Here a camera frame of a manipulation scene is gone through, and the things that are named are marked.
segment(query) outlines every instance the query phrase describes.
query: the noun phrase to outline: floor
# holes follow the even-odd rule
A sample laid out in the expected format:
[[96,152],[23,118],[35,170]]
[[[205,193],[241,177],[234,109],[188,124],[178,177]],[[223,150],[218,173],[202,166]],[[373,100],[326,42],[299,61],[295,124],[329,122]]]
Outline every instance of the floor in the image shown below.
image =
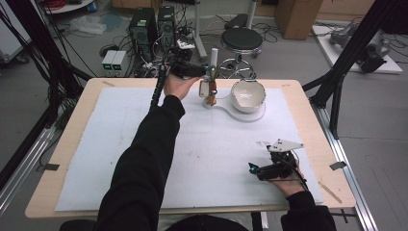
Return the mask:
[[[57,19],[61,27],[66,27],[69,19],[88,14],[77,11],[62,15]],[[99,50],[104,45],[118,42],[117,36],[125,36],[125,28],[129,20],[123,14],[100,11],[102,17],[110,15],[108,30],[102,36],[91,36],[83,33],[66,34],[66,38],[84,59],[89,68],[98,76],[103,76],[102,58]],[[222,30],[222,23],[217,17],[201,20],[202,28],[208,26],[201,34],[217,34]],[[263,22],[274,26],[272,18],[255,18],[255,23]],[[309,83],[325,74],[329,62],[319,48],[316,38],[306,40],[286,40],[277,32],[271,32],[269,40],[264,42],[262,54],[257,58],[245,57],[249,60],[258,78],[295,79],[300,84]],[[219,38],[202,36],[204,46],[210,54],[211,48],[219,48],[218,60],[233,57],[219,45]],[[397,51],[407,54],[407,48]],[[75,66],[90,71],[68,49],[68,56]],[[389,54],[394,61],[408,62],[406,56],[395,51]],[[197,54],[193,55],[193,63],[199,64]],[[364,197],[369,204],[378,230],[408,230],[408,71],[407,64],[399,64],[404,70],[402,74],[364,74],[349,72],[344,81],[342,104],[339,117],[339,136],[350,167],[357,178]],[[306,92],[312,96],[316,90]],[[47,85],[43,81],[32,62],[28,64],[10,63],[0,69],[0,168],[3,168],[19,144],[34,126],[47,107]],[[44,155],[44,161],[52,154],[52,148]],[[1,230],[59,230],[65,221],[55,219],[29,219],[24,215],[25,207],[41,177],[41,173],[33,170],[21,189],[19,189],[7,210],[0,217]],[[269,230],[280,230],[282,213],[268,213]],[[362,230],[359,221],[354,217],[337,217],[338,230]]]

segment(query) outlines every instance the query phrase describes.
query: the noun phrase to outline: white paper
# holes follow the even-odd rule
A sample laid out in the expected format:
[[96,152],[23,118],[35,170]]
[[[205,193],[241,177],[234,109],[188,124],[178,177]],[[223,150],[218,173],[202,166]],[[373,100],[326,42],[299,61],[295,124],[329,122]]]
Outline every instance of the white paper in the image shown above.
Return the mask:
[[[230,89],[218,89],[225,96]],[[274,186],[249,173],[248,162],[271,165],[266,145],[301,142],[281,90],[266,90],[266,114],[242,123],[223,110],[204,108],[198,90],[183,100],[186,114],[176,140],[163,208],[284,204]],[[106,88],[96,103],[65,177],[56,211],[98,210],[115,164],[147,114],[153,89]],[[317,203],[318,183],[304,149],[300,167]]]

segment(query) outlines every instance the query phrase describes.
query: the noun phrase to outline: electronic device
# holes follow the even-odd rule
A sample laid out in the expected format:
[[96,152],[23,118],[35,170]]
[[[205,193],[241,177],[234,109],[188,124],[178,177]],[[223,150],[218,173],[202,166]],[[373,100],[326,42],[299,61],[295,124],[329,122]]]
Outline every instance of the electronic device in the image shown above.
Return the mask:
[[273,145],[268,145],[267,150],[270,154],[270,159],[273,164],[266,167],[258,167],[249,163],[249,172],[256,175],[259,180],[267,181],[273,178],[284,179],[291,175],[292,172],[297,172],[297,163],[292,153],[293,149],[303,147],[302,143],[278,140]]
[[168,49],[168,55],[163,56],[162,63],[159,65],[159,76],[157,78],[156,88],[154,89],[152,100],[150,101],[149,112],[157,107],[165,81],[170,71],[179,78],[188,79],[193,76],[201,76],[208,69],[207,66],[189,64],[192,52],[190,49],[180,49],[180,47],[171,47]]
[[248,15],[246,13],[240,13],[237,16],[235,16],[233,19],[225,23],[224,29],[227,30],[231,28],[244,27],[246,25],[247,18],[248,18]]
[[147,62],[154,61],[154,43],[158,38],[154,9],[136,8],[128,30],[137,54]]
[[106,53],[105,58],[102,61],[102,66],[105,69],[106,77],[111,77],[114,72],[112,68],[112,62],[114,61],[116,51],[110,50]]
[[126,55],[126,51],[116,51],[112,61],[112,69],[114,77],[126,77],[126,72],[130,69],[130,59]]
[[162,6],[157,16],[160,44],[163,51],[176,44],[174,7]]

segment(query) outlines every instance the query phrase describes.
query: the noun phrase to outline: stool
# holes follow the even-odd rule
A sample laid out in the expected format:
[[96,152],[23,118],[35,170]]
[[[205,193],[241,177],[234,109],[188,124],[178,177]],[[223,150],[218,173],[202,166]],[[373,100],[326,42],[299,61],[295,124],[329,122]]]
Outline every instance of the stool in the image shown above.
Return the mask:
[[263,39],[255,31],[247,28],[231,28],[222,33],[221,45],[235,52],[235,59],[228,59],[218,67],[222,78],[229,79],[240,75],[243,79],[255,79],[256,74],[252,65],[242,59],[242,54],[252,54],[255,58],[261,52]]

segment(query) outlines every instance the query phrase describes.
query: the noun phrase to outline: white bowl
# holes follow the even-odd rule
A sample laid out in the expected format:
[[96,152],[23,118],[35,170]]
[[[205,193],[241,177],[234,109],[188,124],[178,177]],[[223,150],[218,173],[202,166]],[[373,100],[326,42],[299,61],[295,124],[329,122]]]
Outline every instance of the white bowl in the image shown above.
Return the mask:
[[258,111],[265,102],[265,88],[256,80],[240,80],[231,88],[231,101],[243,113]]

